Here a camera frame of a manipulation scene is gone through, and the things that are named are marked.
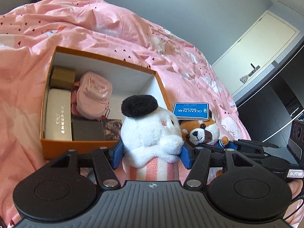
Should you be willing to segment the person's right hand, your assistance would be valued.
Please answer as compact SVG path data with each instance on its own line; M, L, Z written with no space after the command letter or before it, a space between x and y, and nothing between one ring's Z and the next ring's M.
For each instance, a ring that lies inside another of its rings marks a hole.
M302 188L303 188L303 180L301 179L294 179L291 182L288 183L288 186L291 190L292 193L292 200L290 202L290 204L296 202L296 201L300 201L300 204L303 203L303 192L302 192Z

